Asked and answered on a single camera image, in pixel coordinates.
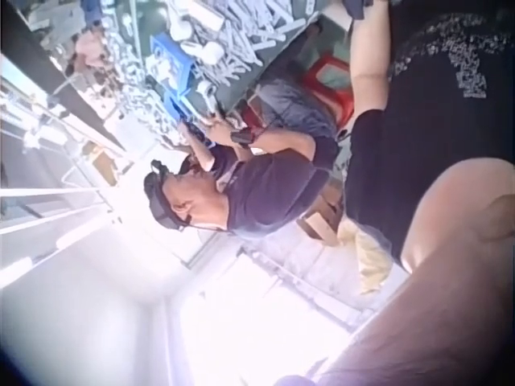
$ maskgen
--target jeans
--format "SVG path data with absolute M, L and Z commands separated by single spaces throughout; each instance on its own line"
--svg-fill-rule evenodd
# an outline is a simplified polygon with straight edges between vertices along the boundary
M 335 137 L 334 117 L 320 102 L 299 84 L 292 63 L 307 41 L 300 35 L 267 68 L 257 89 L 262 104 L 263 120 L 267 127 L 284 127 L 312 137 Z

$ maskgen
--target black shirt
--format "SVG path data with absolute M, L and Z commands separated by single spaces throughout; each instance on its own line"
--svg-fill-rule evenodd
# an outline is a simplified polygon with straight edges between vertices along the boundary
M 385 111 L 356 119 L 347 215 L 397 261 L 418 203 L 447 168 L 514 163 L 513 69 L 512 36 L 479 16 L 448 15 L 400 50 Z
M 237 161 L 237 156 L 234 149 L 229 146 L 214 145 L 209 151 L 215 158 L 215 163 L 213 163 L 209 172 L 218 180 L 233 167 Z
M 247 238 L 267 235 L 313 204 L 339 152 L 332 138 L 315 141 L 313 162 L 294 150 L 283 150 L 255 156 L 235 171 L 225 189 L 230 232 Z

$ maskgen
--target wristwatch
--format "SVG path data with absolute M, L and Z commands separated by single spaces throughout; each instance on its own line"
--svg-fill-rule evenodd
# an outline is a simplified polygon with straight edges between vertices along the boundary
M 241 130 L 231 132 L 231 141 L 237 143 L 244 149 L 248 149 L 249 145 L 252 145 L 255 140 L 255 135 L 250 130 L 250 127 L 245 127 Z

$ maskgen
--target graphic print on shirt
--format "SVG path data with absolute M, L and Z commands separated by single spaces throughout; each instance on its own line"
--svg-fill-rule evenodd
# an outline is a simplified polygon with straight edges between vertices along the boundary
M 513 47 L 513 36 L 474 31 L 487 19 L 474 14 L 448 14 L 432 21 L 405 43 L 390 69 L 390 80 L 406 71 L 420 56 L 447 54 L 456 69 L 458 88 L 464 98 L 486 98 L 487 82 L 480 72 L 480 54 L 496 55 Z

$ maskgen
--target black cap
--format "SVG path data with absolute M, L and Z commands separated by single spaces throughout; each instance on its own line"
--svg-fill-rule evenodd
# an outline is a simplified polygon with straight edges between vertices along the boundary
M 146 197 L 149 199 L 150 212 L 154 219 L 167 229 L 181 230 L 187 227 L 190 222 L 188 217 L 182 220 L 172 211 L 167 197 L 163 193 L 163 184 L 166 177 L 171 174 L 166 166 L 160 161 L 154 160 L 151 163 L 156 171 L 150 172 L 143 180 Z

